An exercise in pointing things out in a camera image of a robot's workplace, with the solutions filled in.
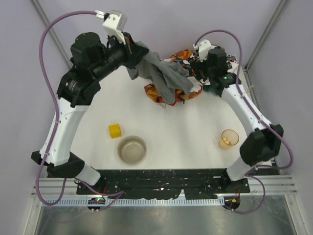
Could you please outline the grey cloth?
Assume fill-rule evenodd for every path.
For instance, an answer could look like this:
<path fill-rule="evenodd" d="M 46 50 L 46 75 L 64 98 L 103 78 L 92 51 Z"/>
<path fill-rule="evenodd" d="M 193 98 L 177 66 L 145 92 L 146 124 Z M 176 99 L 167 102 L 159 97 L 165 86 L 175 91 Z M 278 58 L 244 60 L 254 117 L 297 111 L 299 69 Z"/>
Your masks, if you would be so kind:
<path fill-rule="evenodd" d="M 133 69 L 127 69 L 130 79 L 149 79 L 155 85 L 166 104 L 175 102 L 175 90 L 189 95 L 193 83 L 188 79 L 189 71 L 177 62 L 162 61 L 157 52 L 148 51 Z"/>

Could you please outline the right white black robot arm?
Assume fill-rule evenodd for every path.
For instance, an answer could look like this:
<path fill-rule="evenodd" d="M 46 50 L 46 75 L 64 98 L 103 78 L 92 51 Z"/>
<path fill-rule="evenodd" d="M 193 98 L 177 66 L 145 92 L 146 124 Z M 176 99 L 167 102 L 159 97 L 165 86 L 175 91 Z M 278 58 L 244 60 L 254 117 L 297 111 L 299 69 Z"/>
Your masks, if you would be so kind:
<path fill-rule="evenodd" d="M 234 111 L 247 138 L 240 146 L 238 159 L 225 170 L 228 181 L 238 181 L 257 164 L 276 157 L 280 151 L 283 128 L 273 125 L 256 108 L 238 78 L 228 71 L 227 54 L 221 47 L 195 48 L 196 57 L 190 65 L 198 80 L 210 82 L 216 95 Z"/>

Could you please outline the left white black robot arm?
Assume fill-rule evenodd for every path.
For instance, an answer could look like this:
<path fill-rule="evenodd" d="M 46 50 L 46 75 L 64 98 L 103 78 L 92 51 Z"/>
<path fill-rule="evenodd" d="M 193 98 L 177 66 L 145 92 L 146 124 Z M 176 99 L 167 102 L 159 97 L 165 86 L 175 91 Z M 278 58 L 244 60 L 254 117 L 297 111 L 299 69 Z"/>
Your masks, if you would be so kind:
<path fill-rule="evenodd" d="M 106 47 L 94 32 L 79 35 L 70 50 L 72 68 L 61 78 L 57 89 L 56 112 L 58 128 L 50 129 L 41 150 L 31 154 L 37 164 L 44 164 L 49 175 L 76 178 L 91 186 L 100 180 L 100 173 L 71 152 L 79 123 L 100 91 L 100 81 L 120 66 L 133 69 L 149 50 L 134 42 L 129 33 L 120 43 L 110 36 Z"/>

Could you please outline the orange black patterned cloth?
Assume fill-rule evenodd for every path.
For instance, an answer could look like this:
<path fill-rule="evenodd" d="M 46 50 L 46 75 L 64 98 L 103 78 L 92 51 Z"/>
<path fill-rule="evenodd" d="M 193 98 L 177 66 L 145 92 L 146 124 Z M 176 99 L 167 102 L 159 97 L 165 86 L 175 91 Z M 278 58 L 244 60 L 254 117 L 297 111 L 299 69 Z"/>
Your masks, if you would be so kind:
<path fill-rule="evenodd" d="M 215 88 L 218 94 L 221 94 L 224 88 L 233 84 L 235 81 L 235 74 L 228 72 L 227 62 L 232 60 L 224 48 L 213 45 L 214 48 L 208 52 L 207 61 L 209 63 L 209 78 L 210 85 Z M 199 58 L 197 51 L 182 50 L 172 56 L 177 56 L 181 59 L 186 59 L 191 56 Z M 163 98 L 159 95 L 155 85 L 151 82 L 144 87 L 146 95 L 155 103 L 165 103 Z M 202 88 L 198 92 L 190 92 L 186 95 L 182 90 L 175 90 L 175 102 L 170 104 L 174 106 L 177 102 L 184 102 L 187 99 L 193 98 L 202 92 Z"/>

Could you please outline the teal green cloth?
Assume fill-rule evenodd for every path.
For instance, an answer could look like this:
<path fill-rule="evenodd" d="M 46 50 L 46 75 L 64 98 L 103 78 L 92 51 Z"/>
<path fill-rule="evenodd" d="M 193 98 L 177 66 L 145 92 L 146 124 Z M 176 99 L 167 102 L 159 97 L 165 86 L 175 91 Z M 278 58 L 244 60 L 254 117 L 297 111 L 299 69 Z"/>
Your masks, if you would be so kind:
<path fill-rule="evenodd" d="M 203 91 L 205 92 L 211 92 L 211 93 L 215 93 L 216 90 L 214 87 L 212 87 L 211 85 L 205 85 L 203 86 Z"/>

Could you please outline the orange transparent plastic cup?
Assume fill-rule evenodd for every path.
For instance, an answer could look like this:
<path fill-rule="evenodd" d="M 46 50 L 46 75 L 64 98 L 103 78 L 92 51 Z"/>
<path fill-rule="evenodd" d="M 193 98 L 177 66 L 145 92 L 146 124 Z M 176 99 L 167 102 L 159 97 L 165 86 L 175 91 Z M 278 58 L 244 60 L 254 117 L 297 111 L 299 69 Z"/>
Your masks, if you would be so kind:
<path fill-rule="evenodd" d="M 221 133 L 219 146 L 221 149 L 228 150 L 239 142 L 239 135 L 231 129 L 226 129 Z"/>

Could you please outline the yellow toy block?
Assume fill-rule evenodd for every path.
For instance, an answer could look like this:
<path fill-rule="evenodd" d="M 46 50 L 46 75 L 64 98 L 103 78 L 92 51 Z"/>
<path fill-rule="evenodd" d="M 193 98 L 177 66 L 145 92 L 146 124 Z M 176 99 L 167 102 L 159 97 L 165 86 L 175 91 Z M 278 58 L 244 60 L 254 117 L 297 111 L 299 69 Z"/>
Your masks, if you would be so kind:
<path fill-rule="evenodd" d="M 109 125 L 109 134 L 112 139 L 122 137 L 122 132 L 119 124 Z"/>

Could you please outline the grey metal bowl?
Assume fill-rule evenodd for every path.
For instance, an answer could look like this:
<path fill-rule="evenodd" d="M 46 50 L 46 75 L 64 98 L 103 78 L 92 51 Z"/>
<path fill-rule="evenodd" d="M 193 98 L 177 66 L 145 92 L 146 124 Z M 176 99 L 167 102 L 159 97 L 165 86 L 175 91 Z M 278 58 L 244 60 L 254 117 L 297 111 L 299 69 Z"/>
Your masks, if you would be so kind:
<path fill-rule="evenodd" d="M 146 142 L 138 136 L 125 137 L 117 146 L 117 155 L 126 164 L 132 165 L 141 162 L 145 158 L 146 152 Z"/>

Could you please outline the left aluminium frame post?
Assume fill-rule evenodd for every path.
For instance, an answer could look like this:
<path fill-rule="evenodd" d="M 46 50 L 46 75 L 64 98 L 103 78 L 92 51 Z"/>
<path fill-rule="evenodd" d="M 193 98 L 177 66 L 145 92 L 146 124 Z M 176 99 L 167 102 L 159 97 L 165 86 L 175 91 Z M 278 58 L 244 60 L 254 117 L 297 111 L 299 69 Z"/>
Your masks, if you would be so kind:
<path fill-rule="evenodd" d="M 30 4 L 43 24 L 43 29 L 46 29 L 56 18 L 71 12 L 71 10 L 63 9 L 59 3 L 58 0 L 30 1 Z M 45 37 L 43 44 L 43 62 L 49 77 L 52 75 L 62 77 L 72 66 L 69 58 L 70 49 L 69 46 L 66 45 L 66 42 L 70 42 L 72 39 L 60 32 L 60 28 L 69 22 L 70 18 L 66 18 L 58 24 L 55 24 Z"/>

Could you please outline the aluminium frame post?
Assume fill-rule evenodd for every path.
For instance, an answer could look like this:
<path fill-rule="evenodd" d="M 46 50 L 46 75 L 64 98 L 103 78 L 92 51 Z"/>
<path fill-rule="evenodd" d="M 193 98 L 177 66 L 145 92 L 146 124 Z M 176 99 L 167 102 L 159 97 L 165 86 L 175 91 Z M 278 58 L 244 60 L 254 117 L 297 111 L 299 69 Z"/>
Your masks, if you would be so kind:
<path fill-rule="evenodd" d="M 283 15 L 284 11 L 288 7 L 289 3 L 290 3 L 290 0 L 280 0 L 279 1 L 274 13 L 270 17 L 270 20 L 269 20 L 264 32 L 262 33 L 255 49 L 253 50 L 252 55 L 250 56 L 247 64 L 245 65 L 245 71 L 246 72 L 248 72 L 250 70 L 253 62 L 255 61 L 256 57 L 260 53 L 262 47 L 265 45 L 265 43 L 266 43 L 267 39 L 269 38 L 269 36 L 271 35 L 272 31 L 274 30 L 274 28 L 278 24 L 281 16 Z"/>
<path fill-rule="evenodd" d="M 56 18 L 71 12 L 71 10 L 63 9 L 59 3 L 58 0 L 30 1 L 30 4 L 43 24 L 43 29 L 46 29 Z M 70 18 L 66 18 L 58 24 L 55 24 L 45 37 L 43 44 L 43 62 L 49 77 L 52 75 L 62 77 L 72 66 L 69 58 L 70 49 L 69 46 L 66 45 L 66 42 L 70 42 L 72 39 L 60 32 L 60 28 L 69 22 Z"/>

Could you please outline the right aluminium frame post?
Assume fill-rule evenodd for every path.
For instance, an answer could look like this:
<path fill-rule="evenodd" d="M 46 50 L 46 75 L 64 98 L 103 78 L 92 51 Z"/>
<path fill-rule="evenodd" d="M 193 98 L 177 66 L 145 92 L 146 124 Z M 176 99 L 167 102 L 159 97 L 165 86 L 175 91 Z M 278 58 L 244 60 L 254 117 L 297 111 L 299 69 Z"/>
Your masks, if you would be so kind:
<path fill-rule="evenodd" d="M 283 15 L 284 11 L 288 7 L 289 3 L 290 3 L 290 0 L 280 0 L 279 1 L 274 13 L 270 17 L 270 20 L 269 20 L 264 32 L 262 33 L 255 49 L 253 50 L 252 55 L 250 56 L 247 64 L 245 65 L 245 71 L 246 72 L 248 72 L 250 70 L 253 62 L 255 61 L 256 57 L 260 53 L 262 47 L 265 45 L 265 43 L 266 43 L 267 39 L 269 38 L 269 36 L 271 35 L 272 31 L 274 30 L 274 28 L 278 24 L 281 16 Z"/>

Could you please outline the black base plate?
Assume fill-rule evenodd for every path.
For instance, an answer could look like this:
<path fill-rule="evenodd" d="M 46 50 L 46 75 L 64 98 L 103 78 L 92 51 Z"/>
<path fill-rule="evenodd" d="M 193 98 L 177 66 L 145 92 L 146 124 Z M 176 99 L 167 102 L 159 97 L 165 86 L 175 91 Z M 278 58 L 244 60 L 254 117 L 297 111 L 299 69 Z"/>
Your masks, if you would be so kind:
<path fill-rule="evenodd" d="M 184 192 L 186 199 L 211 199 L 219 193 L 249 193 L 247 179 L 231 181 L 226 170 L 160 169 L 100 170 L 100 181 L 93 189 L 109 194 L 123 191 L 122 199 L 177 199 Z"/>

